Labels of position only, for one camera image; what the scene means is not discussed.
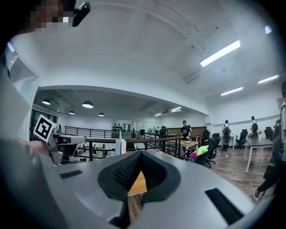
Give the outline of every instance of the office chair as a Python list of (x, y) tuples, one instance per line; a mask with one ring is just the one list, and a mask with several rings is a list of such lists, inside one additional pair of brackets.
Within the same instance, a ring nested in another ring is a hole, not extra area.
[(221, 138), (219, 137), (219, 135), (220, 135), (220, 133), (215, 133), (215, 134), (213, 134), (213, 135), (211, 136), (211, 138), (213, 138), (213, 139), (219, 139), (219, 141), (220, 141)]
[[(201, 157), (198, 157), (196, 159), (195, 163), (199, 164), (199, 165), (203, 165), (203, 164), (207, 163), (209, 165), (209, 168), (211, 168), (210, 162), (213, 162), (215, 164), (215, 161), (213, 161), (212, 159), (214, 159), (216, 156), (215, 149), (217, 148), (219, 142), (220, 142), (220, 138), (209, 139), (207, 142), (207, 145), (209, 145), (208, 151), (205, 154), (203, 154)], [(187, 153), (181, 159), (186, 160), (186, 161), (192, 160), (189, 156), (195, 150), (189, 148), (189, 149), (186, 149), (186, 151), (187, 151)]]
[(219, 138), (219, 133), (215, 133), (211, 136), (211, 138)]
[(240, 139), (237, 140), (237, 135), (236, 135), (236, 142), (240, 145), (240, 150), (241, 150), (241, 146), (245, 144), (246, 142), (246, 136), (248, 134), (248, 131), (246, 131), (246, 129), (243, 129), (242, 132), (240, 133)]
[(270, 141), (273, 141), (273, 130), (272, 130), (271, 127), (267, 127), (264, 130), (264, 133), (265, 133), (266, 139), (269, 139)]
[(206, 145), (209, 139), (210, 132), (208, 130), (204, 130), (204, 132), (202, 133), (202, 145)]

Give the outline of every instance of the ceiling beam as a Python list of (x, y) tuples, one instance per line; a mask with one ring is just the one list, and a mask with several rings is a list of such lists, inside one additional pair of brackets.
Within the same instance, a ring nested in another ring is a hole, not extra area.
[(140, 111), (142, 112), (142, 111), (148, 109), (149, 107), (155, 105), (156, 103), (157, 103), (157, 101), (152, 101), (152, 102), (148, 103), (147, 105), (145, 105), (144, 107), (142, 107), (142, 108), (140, 109)]
[(121, 44), (121, 48), (125, 51), (130, 51), (134, 41), (138, 37), (146, 18), (146, 8), (144, 5), (150, 3), (147, 0), (140, 0), (136, 12), (128, 22), (128, 30)]

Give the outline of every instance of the backpack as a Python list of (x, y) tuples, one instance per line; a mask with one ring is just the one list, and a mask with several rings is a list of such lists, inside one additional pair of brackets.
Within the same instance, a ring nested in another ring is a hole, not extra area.
[(225, 127), (225, 128), (224, 128), (223, 135), (224, 135), (224, 136), (228, 136), (228, 135), (229, 135), (229, 129), (228, 129), (228, 127), (225, 126), (225, 124), (224, 124), (224, 127)]
[(258, 130), (258, 125), (257, 125), (257, 122), (253, 123), (252, 125), (252, 133), (256, 133)]

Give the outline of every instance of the wooden desk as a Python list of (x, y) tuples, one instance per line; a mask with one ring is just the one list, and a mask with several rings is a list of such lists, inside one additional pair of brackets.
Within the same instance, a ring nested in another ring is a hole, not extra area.
[(197, 141), (197, 142), (198, 142), (198, 138), (200, 138), (200, 144), (202, 144), (202, 137), (200, 135), (193, 134), (192, 135), (192, 140), (193, 140), (193, 138), (195, 138), (196, 139), (195, 141)]
[(194, 145), (196, 145), (196, 144), (198, 144), (197, 141), (185, 141), (185, 140), (181, 140), (181, 146), (184, 146), (184, 147), (186, 147), (186, 148), (191, 147), (191, 146), (194, 146)]
[(135, 180), (132, 188), (129, 190), (128, 196), (130, 195), (136, 195), (136, 194), (140, 194), (140, 193), (144, 193), (147, 191), (147, 187), (146, 187), (146, 181), (145, 181), (145, 177), (142, 173), (142, 171), (139, 173), (139, 176), (137, 177), (137, 179)]

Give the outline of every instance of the fluorescent light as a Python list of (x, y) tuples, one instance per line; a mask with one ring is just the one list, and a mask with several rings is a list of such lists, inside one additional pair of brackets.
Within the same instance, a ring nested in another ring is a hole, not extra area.
[(173, 111), (173, 110), (178, 110), (178, 109), (181, 109), (181, 107), (178, 107), (178, 108), (172, 109), (171, 111)]
[(171, 111), (171, 112), (179, 112), (179, 111), (181, 111), (181, 110), (173, 110), (173, 111)]
[(269, 25), (265, 26), (265, 33), (268, 34), (271, 32), (272, 32), (272, 28)]
[(201, 65), (204, 67), (206, 65), (208, 65), (209, 63), (215, 61), (216, 59), (222, 57), (223, 55), (226, 55), (227, 53), (237, 49), (240, 47), (240, 41), (236, 41), (234, 43), (232, 43), (231, 45), (223, 48), (222, 50), (216, 52), (215, 54), (211, 55), (210, 57), (206, 58), (205, 60), (203, 60), (201, 62)]
[(242, 90), (242, 88), (243, 88), (243, 87), (238, 88), (238, 89), (234, 89), (234, 90), (232, 90), (232, 91), (228, 91), (228, 92), (222, 93), (222, 95), (226, 95), (226, 94), (229, 94), (229, 93), (232, 93), (232, 92), (235, 92), (235, 91)]
[(276, 79), (278, 76), (279, 76), (279, 75), (277, 75), (277, 76), (273, 76), (273, 77), (270, 77), (270, 78), (268, 78), (268, 79), (265, 79), (265, 80), (259, 81), (258, 83), (259, 83), (259, 84), (261, 84), (261, 83), (264, 83), (264, 82), (266, 82), (266, 81), (274, 80), (274, 79)]

